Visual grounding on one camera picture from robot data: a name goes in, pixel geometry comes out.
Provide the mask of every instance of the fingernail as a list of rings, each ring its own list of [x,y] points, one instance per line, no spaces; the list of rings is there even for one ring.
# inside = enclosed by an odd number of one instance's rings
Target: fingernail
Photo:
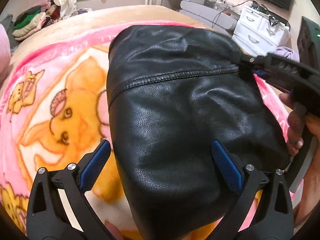
[[[300,149],[300,148],[303,146],[303,142],[300,141],[300,140],[298,140],[298,141],[296,142],[296,146]]]

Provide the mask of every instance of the cartoon print blanket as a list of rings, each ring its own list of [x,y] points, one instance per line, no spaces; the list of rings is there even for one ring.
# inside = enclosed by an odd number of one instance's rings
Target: cartoon print blanket
[[[92,152],[102,138],[111,142],[106,95],[108,46],[121,30],[134,24],[183,25],[148,21],[91,30],[31,53],[12,73],[0,101],[0,199],[23,232],[37,170],[43,166],[63,169]],[[270,86],[258,77],[256,80],[286,137],[287,111]],[[102,222],[114,224],[127,239],[142,239],[122,189],[113,151],[92,191],[85,196]],[[248,227],[259,199],[257,194],[241,229]],[[185,239],[204,240],[217,223]]]

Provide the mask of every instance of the drawer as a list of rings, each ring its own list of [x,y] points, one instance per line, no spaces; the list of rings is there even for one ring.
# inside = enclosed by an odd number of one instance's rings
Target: drawer
[[[263,16],[248,8],[244,8],[240,15],[239,21],[242,21],[253,29],[258,30],[262,19],[264,19]]]
[[[266,55],[268,52],[272,52],[277,48],[276,44],[255,32],[257,31],[252,30],[242,22],[238,22],[234,34],[240,37],[242,41],[245,41],[249,47],[254,48],[262,55]]]
[[[251,56],[257,57],[259,55],[262,55],[258,51],[256,51],[254,48],[250,48],[246,42],[243,42],[241,38],[239,38],[237,35],[233,34],[232,36],[233,41],[238,44],[238,46],[246,53],[248,53]]]
[[[263,18],[258,33],[271,40],[277,46],[285,46],[290,38],[288,29],[281,23],[271,27],[269,20]]]

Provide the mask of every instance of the blue gripper pad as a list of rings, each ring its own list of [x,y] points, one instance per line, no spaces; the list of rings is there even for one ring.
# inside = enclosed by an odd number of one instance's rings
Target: blue gripper pad
[[[79,189],[81,192],[92,189],[110,154],[111,145],[107,140],[103,140],[94,150],[93,157],[80,174]]]
[[[212,142],[211,154],[229,189],[239,195],[243,189],[242,174],[217,140]]]

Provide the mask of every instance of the black leather garment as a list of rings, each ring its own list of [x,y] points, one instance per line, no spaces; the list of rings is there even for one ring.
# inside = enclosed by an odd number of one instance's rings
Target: black leather garment
[[[107,95],[125,195],[144,240],[181,239],[222,217],[236,195],[211,156],[218,139],[244,163],[284,169],[282,131],[228,37],[132,26],[112,42]]]

